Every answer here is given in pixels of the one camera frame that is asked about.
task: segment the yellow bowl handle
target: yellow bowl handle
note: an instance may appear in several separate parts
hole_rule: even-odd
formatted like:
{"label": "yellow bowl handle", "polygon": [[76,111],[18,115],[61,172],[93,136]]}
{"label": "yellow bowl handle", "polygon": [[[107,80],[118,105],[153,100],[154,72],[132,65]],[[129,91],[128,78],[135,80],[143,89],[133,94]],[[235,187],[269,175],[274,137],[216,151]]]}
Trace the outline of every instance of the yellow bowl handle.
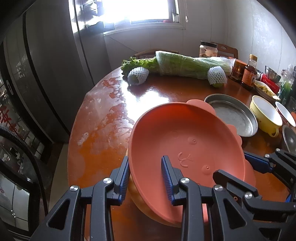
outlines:
{"label": "yellow bowl handle", "polygon": [[276,133],[273,135],[271,133],[268,133],[271,137],[277,137],[279,135],[279,129],[276,128]]}

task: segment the red object on window sill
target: red object on window sill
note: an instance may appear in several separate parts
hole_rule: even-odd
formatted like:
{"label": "red object on window sill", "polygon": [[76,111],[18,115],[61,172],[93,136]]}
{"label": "red object on window sill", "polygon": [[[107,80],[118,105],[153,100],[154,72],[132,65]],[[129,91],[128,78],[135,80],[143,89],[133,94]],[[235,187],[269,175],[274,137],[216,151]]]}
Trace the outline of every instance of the red object on window sill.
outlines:
{"label": "red object on window sill", "polygon": [[279,91],[279,89],[280,89],[279,86],[278,86],[275,82],[273,82],[273,81],[271,81],[270,79],[268,79],[267,76],[266,76],[266,74],[263,74],[263,75],[262,75],[261,82],[267,84],[267,85],[269,86],[269,88],[270,88],[275,94],[278,93],[278,91]]}

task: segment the round table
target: round table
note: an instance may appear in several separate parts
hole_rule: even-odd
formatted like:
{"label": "round table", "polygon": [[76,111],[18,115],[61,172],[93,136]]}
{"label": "round table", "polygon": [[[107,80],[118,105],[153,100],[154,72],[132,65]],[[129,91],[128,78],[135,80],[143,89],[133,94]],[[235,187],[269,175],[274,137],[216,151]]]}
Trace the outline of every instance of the round table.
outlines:
{"label": "round table", "polygon": [[[250,105],[255,91],[228,80],[223,88],[213,88],[207,80],[150,74],[146,82],[128,87],[120,68],[115,69],[89,91],[76,115],[68,149],[69,186],[92,186],[120,166],[136,120],[150,108],[168,102],[204,100],[213,93],[235,97]],[[280,138],[258,130],[243,139],[243,149],[263,156],[280,147]],[[287,188],[272,174],[255,172],[257,189],[265,200],[284,201]],[[120,207],[112,206],[116,241],[180,240],[181,229],[157,223],[144,215],[127,192]],[[86,214],[85,237],[89,236],[90,208]]]}

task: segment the window sill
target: window sill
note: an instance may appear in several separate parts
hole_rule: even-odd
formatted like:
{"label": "window sill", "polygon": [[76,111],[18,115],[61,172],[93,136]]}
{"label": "window sill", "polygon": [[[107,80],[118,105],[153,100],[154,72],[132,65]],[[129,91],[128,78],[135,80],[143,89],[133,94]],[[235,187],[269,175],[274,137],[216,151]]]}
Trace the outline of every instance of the window sill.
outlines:
{"label": "window sill", "polygon": [[163,22],[160,22],[160,23],[137,23],[137,24],[131,24],[131,25],[117,26],[114,30],[104,32],[104,35],[108,36],[110,34],[125,32],[125,31],[129,31],[129,30],[134,30],[134,29],[156,28],[156,27],[185,29],[185,26],[183,26],[181,23],[163,23]]}

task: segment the black corrugated hose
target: black corrugated hose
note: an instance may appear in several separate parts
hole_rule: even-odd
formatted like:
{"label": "black corrugated hose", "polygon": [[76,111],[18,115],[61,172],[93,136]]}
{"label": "black corrugated hose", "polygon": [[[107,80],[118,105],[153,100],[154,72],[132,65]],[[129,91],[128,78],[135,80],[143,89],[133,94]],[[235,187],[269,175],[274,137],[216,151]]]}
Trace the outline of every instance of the black corrugated hose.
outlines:
{"label": "black corrugated hose", "polygon": [[40,192],[41,192],[41,198],[43,201],[44,214],[46,216],[48,214],[46,195],[45,195],[45,190],[44,190],[44,186],[43,186],[43,181],[41,178],[41,173],[40,173],[40,170],[39,170],[38,165],[36,163],[36,160],[34,158],[34,155],[30,151],[27,144],[22,139],[20,139],[15,133],[13,133],[12,131],[8,130],[7,128],[5,128],[3,126],[0,126],[0,136],[5,137],[6,139],[10,140],[14,144],[16,144],[18,147],[20,147],[24,151],[24,153],[27,155],[29,160],[31,161],[33,168],[36,172],[37,179],[38,179],[38,184],[39,184],[39,188],[40,188]]}

